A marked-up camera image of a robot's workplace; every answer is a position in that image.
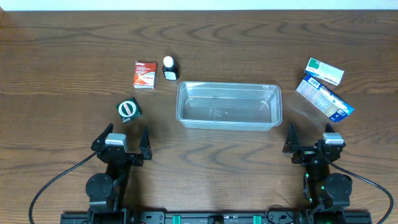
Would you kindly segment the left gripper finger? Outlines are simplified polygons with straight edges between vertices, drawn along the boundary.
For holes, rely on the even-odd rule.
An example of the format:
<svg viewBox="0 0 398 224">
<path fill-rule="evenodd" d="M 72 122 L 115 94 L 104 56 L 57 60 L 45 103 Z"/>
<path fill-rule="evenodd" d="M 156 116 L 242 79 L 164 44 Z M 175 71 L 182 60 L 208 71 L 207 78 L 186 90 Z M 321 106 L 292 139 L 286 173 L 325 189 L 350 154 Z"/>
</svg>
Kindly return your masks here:
<svg viewBox="0 0 398 224">
<path fill-rule="evenodd" d="M 105 130 L 93 141 L 91 145 L 91 150 L 95 152 L 102 152 L 106 148 L 106 138 L 110 133 L 113 132 L 113 124 L 109 123 L 109 125 L 105 128 Z"/>
<path fill-rule="evenodd" d="M 145 126 L 141 141 L 139 144 L 139 149 L 141 151 L 141 156 L 143 160 L 151 160 L 152 159 L 152 149 L 149 142 L 149 129 Z"/>
</svg>

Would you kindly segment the blue Kool Fever box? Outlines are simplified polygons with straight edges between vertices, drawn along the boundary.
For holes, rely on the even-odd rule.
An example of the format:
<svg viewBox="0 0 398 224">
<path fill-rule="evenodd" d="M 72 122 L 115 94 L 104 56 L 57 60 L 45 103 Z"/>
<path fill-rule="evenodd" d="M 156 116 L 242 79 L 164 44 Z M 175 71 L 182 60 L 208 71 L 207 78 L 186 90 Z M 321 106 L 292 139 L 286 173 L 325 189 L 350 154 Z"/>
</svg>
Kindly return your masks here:
<svg viewBox="0 0 398 224">
<path fill-rule="evenodd" d="M 296 91 L 334 123 L 348 117 L 354 108 L 311 75 L 306 75 Z"/>
</svg>

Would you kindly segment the green Zam-Buk box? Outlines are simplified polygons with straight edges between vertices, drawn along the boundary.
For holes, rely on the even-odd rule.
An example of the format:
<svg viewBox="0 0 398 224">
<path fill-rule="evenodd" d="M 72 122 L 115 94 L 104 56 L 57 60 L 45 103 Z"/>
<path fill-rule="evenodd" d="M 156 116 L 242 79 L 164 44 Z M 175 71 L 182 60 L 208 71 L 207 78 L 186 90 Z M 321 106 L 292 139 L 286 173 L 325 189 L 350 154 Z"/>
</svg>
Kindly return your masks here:
<svg viewBox="0 0 398 224">
<path fill-rule="evenodd" d="M 116 110 L 123 123 L 128 123 L 142 116 L 142 110 L 134 97 L 117 104 Z"/>
</svg>

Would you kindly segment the white green medicine box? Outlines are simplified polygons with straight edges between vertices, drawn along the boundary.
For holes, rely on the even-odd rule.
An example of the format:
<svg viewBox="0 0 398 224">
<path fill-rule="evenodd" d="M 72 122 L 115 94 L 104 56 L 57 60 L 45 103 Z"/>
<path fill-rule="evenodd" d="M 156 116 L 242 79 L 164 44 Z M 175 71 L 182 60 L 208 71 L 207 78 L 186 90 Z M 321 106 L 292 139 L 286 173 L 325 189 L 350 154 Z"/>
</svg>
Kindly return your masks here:
<svg viewBox="0 0 398 224">
<path fill-rule="evenodd" d="M 315 58 L 309 59 L 304 72 L 335 86 L 340 84 L 344 74 L 343 70 L 333 67 Z"/>
</svg>

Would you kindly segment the red white medicine box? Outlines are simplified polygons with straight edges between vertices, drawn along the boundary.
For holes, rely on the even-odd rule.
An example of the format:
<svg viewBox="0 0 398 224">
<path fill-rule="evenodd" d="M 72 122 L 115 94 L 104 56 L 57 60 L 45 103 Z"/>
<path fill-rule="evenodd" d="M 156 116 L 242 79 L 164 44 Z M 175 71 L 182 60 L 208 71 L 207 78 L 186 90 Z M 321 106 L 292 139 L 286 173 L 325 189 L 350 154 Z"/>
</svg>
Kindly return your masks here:
<svg viewBox="0 0 398 224">
<path fill-rule="evenodd" d="M 134 88 L 155 88 L 157 64 L 152 62 L 136 62 L 134 71 Z"/>
</svg>

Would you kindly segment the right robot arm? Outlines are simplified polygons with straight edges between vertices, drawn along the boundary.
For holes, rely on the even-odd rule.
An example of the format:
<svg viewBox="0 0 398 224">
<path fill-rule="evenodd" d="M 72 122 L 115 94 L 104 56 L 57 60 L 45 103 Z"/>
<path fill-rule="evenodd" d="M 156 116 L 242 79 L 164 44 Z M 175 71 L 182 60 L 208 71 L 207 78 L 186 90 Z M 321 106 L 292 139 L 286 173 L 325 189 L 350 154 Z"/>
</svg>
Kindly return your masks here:
<svg viewBox="0 0 398 224">
<path fill-rule="evenodd" d="M 326 124 L 322 138 L 312 146 L 301 145 L 294 125 L 289 126 L 282 152 L 292 155 L 293 164 L 305 168 L 303 194 L 311 204 L 310 208 L 294 213 L 293 223 L 345 221 L 343 210 L 350 205 L 353 181 L 345 174 L 330 172 L 330 164 L 340 158 L 345 146 L 341 134 L 330 124 Z"/>
</svg>

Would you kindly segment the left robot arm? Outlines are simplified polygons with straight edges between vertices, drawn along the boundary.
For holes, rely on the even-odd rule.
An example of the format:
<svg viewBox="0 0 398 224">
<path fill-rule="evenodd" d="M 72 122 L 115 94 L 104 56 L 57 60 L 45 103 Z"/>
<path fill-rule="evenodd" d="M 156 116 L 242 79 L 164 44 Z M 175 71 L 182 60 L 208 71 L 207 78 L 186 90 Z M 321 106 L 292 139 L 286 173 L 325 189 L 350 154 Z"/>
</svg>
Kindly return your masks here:
<svg viewBox="0 0 398 224">
<path fill-rule="evenodd" d="M 123 198 L 132 166 L 142 166 L 152 159 L 148 128 L 145 127 L 139 144 L 140 153 L 128 152 L 127 137 L 113 133 L 113 124 L 93 141 L 91 150 L 97 158 L 107 164 L 106 172 L 97 173 L 86 183 L 86 194 L 90 199 L 89 224 L 139 223 L 138 214 L 123 207 Z"/>
</svg>

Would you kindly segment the clear plastic container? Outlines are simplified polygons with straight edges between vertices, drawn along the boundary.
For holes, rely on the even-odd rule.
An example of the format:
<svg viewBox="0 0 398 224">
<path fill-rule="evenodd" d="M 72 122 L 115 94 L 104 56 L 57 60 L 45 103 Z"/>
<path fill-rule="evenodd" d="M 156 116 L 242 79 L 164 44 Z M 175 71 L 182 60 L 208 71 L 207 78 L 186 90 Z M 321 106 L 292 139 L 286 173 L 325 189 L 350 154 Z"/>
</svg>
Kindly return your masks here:
<svg viewBox="0 0 398 224">
<path fill-rule="evenodd" d="M 176 119 L 186 128 L 268 131 L 282 123 L 277 85 L 181 82 Z"/>
</svg>

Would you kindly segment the dark bottle white cap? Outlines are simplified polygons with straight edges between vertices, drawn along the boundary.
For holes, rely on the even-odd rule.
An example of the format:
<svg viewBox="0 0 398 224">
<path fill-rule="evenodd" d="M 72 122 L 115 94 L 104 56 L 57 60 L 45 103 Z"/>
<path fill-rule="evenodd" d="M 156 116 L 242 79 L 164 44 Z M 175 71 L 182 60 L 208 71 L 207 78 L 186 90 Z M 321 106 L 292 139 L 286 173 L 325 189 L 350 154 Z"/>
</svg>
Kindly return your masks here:
<svg viewBox="0 0 398 224">
<path fill-rule="evenodd" d="M 178 79 L 177 66 L 171 56 L 166 56 L 163 59 L 164 66 L 162 71 L 166 80 L 176 81 Z"/>
</svg>

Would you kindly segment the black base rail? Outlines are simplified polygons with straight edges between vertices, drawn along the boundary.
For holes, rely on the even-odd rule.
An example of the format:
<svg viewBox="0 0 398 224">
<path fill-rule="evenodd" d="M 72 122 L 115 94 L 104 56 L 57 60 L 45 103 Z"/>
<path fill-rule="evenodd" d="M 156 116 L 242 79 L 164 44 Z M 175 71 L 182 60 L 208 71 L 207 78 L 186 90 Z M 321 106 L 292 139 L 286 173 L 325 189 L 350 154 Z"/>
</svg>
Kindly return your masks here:
<svg viewBox="0 0 398 224">
<path fill-rule="evenodd" d="M 176 213 L 122 210 L 112 213 L 62 214 L 60 224 L 267 224 L 267 223 L 320 223 L 361 224 L 371 223 L 369 212 L 317 212 L 269 210 L 264 213 Z"/>
</svg>

